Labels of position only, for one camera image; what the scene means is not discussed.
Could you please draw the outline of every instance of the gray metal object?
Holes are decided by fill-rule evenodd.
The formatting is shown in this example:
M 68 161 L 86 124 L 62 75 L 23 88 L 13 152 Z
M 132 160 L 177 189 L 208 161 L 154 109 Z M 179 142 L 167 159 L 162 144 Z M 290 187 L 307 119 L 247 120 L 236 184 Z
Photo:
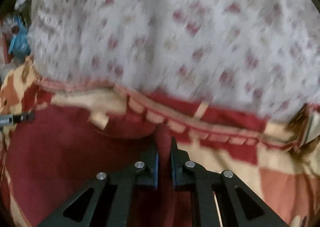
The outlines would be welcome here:
M 104 172 L 100 172 L 97 174 L 97 179 L 104 180 L 107 177 L 107 174 Z
M 194 167 L 196 164 L 195 164 L 193 161 L 187 161 L 187 162 L 185 163 L 185 165 L 186 165 L 186 167 L 192 168 L 192 167 Z
M 134 164 L 134 166 L 135 166 L 136 168 L 143 168 L 143 167 L 144 167 L 144 163 L 143 163 L 142 161 L 138 161 L 138 162 L 136 162 L 136 163 Z
M 226 170 L 223 172 L 223 175 L 225 177 L 231 178 L 231 177 L 233 177 L 233 172 L 231 170 Z

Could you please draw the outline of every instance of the triangular cutout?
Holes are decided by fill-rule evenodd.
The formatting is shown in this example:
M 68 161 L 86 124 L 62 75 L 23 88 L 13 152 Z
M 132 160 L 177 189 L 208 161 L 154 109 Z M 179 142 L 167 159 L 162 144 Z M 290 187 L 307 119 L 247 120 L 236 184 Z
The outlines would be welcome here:
M 236 193 L 247 220 L 253 220 L 264 215 L 263 209 L 241 187 L 236 187 Z
M 77 200 L 64 210 L 63 216 L 70 218 L 77 223 L 81 222 L 88 208 L 93 192 L 93 188 L 88 188 Z

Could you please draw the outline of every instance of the blue object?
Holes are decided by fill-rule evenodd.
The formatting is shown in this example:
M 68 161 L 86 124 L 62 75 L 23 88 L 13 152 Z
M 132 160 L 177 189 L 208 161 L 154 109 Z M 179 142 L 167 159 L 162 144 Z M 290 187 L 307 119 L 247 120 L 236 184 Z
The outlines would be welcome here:
M 28 44 L 28 29 L 23 25 L 17 14 L 14 15 L 14 21 L 18 24 L 20 30 L 17 35 L 12 37 L 8 53 L 12 53 L 16 59 L 24 62 L 25 57 L 31 53 Z

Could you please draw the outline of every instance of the metal pin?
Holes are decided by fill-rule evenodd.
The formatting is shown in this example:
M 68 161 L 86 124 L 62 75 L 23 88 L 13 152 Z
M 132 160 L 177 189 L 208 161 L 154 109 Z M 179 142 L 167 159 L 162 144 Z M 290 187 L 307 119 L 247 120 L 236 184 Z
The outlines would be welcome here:
M 226 170 L 226 171 L 223 172 L 223 175 L 225 177 L 231 178 L 231 177 L 233 177 L 233 172 L 230 171 L 230 170 Z
M 187 161 L 185 165 L 186 167 L 194 167 L 196 164 L 193 161 Z
M 97 179 L 104 180 L 107 177 L 106 173 L 100 172 L 97 174 Z
M 143 167 L 144 167 L 144 163 L 143 163 L 142 161 L 138 161 L 138 162 L 136 162 L 136 163 L 134 164 L 134 166 L 135 166 L 136 168 L 143 168 Z

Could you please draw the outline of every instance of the white floral cloth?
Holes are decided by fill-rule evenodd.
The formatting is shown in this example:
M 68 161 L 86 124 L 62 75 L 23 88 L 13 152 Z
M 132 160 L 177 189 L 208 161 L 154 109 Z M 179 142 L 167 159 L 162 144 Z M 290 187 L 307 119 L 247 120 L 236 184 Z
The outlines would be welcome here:
M 117 81 L 273 120 L 320 103 L 311 0 L 42 0 L 30 28 L 41 75 Z

